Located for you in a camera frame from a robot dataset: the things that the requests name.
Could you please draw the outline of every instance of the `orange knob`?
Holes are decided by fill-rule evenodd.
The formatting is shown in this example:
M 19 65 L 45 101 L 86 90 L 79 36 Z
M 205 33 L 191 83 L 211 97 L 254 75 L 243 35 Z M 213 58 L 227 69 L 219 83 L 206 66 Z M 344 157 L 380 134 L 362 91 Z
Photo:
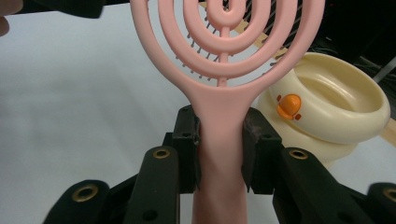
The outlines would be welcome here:
M 284 119 L 293 119 L 301 107 L 301 98 L 295 94 L 289 94 L 279 100 L 277 113 Z

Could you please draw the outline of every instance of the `pink hair brush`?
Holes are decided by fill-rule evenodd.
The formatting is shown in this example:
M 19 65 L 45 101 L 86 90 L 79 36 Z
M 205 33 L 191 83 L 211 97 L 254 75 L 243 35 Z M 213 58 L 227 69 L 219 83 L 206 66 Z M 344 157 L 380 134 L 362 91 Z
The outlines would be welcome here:
M 134 25 L 147 55 L 157 69 L 190 100 L 201 121 L 198 156 L 202 179 L 194 192 L 192 223 L 248 223 L 246 187 L 241 174 L 242 125 L 254 99 L 280 80 L 303 57 L 321 22 L 324 0 L 304 0 L 299 30 L 287 53 L 269 71 L 248 83 L 230 87 L 229 81 L 258 69 L 272 58 L 290 35 L 295 22 L 297 0 L 277 0 L 276 19 L 263 46 L 243 61 L 231 63 L 259 37 L 270 16 L 271 0 L 252 0 L 250 23 L 244 33 L 231 37 L 247 10 L 246 0 L 207 0 L 207 20 L 219 35 L 207 30 L 199 14 L 198 0 L 183 1 L 183 16 L 189 36 L 200 49 L 217 55 L 209 60 L 197 53 L 179 31 L 174 1 L 159 0 L 163 34 L 176 56 L 200 76 L 215 79 L 217 86 L 183 73 L 163 52 L 153 33 L 148 0 L 131 0 Z

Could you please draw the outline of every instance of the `white surface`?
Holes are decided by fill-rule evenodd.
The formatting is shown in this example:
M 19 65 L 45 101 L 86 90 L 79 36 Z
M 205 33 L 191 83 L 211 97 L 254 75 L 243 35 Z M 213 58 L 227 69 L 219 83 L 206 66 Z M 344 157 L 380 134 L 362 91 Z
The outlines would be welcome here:
M 41 223 L 71 185 L 113 187 L 174 128 L 182 93 L 151 65 L 129 5 L 100 20 L 58 12 L 8 17 L 0 37 L 0 223 Z M 396 148 L 377 137 L 332 168 L 365 192 L 396 183 Z M 271 197 L 248 195 L 249 223 L 277 223 Z M 182 196 L 189 223 L 191 196 Z

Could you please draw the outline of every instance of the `hand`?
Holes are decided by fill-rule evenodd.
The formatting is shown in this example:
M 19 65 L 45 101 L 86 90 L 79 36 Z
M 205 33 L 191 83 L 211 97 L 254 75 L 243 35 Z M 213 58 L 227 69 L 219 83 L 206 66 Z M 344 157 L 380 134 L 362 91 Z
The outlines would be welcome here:
M 5 35 L 9 31 L 8 22 L 4 16 L 20 11 L 22 6 L 22 0 L 0 0 L 0 36 Z

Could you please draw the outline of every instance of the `orange button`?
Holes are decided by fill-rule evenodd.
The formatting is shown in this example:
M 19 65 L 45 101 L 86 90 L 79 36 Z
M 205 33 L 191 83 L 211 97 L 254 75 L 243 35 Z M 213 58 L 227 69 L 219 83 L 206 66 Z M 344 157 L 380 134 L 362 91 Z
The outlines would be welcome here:
M 277 113 L 284 119 L 293 119 L 301 107 L 301 99 L 298 95 L 289 94 L 280 99 Z

